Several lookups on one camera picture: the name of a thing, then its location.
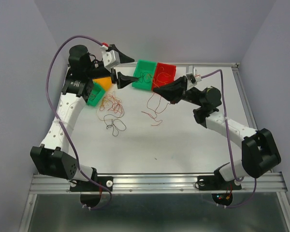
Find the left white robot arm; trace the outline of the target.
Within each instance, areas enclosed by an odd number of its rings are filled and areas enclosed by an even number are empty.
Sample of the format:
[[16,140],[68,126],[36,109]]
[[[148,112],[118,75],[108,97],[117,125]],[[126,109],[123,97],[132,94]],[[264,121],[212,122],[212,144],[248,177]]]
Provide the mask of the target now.
[[115,71],[119,64],[135,60],[120,52],[114,44],[101,46],[102,60],[94,63],[86,46],[75,45],[69,50],[69,69],[60,94],[52,125],[39,146],[32,147],[30,156],[40,174],[80,180],[86,190],[97,187],[97,171],[79,163],[69,155],[71,134],[78,116],[89,100],[94,87],[93,79],[111,77],[113,84],[124,88],[136,81]]

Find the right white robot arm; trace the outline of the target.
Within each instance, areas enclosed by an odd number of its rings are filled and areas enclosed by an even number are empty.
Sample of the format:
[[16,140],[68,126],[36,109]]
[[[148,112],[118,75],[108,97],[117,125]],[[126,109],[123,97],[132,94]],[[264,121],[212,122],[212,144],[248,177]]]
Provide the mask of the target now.
[[239,160],[234,160],[230,152],[230,162],[214,171],[214,186],[223,189],[230,181],[239,181],[246,176],[257,179],[280,164],[281,156],[272,133],[265,128],[249,128],[228,118],[226,109],[220,112],[219,106],[226,108],[224,89],[207,87],[199,90],[196,85],[202,79],[201,75],[185,75],[170,84],[153,88],[153,92],[171,104],[186,101],[197,105],[198,108],[193,110],[195,121],[226,137],[228,149],[232,148],[232,143],[241,149]]

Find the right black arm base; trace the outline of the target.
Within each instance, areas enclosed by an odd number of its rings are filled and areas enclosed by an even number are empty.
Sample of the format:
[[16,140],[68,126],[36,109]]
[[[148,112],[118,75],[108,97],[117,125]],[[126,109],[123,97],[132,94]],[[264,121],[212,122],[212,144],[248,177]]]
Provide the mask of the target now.
[[233,201],[233,191],[241,190],[242,186],[234,181],[225,181],[214,175],[198,176],[194,184],[200,191],[212,191],[213,201],[222,206],[230,206]]

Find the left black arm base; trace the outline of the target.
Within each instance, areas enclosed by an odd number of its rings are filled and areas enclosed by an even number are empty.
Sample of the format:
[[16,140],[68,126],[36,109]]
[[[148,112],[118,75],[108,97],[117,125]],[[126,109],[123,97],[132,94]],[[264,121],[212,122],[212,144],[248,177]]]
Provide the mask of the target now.
[[109,193],[89,181],[71,180],[69,191],[79,193],[82,207],[88,210],[105,208],[110,202]]

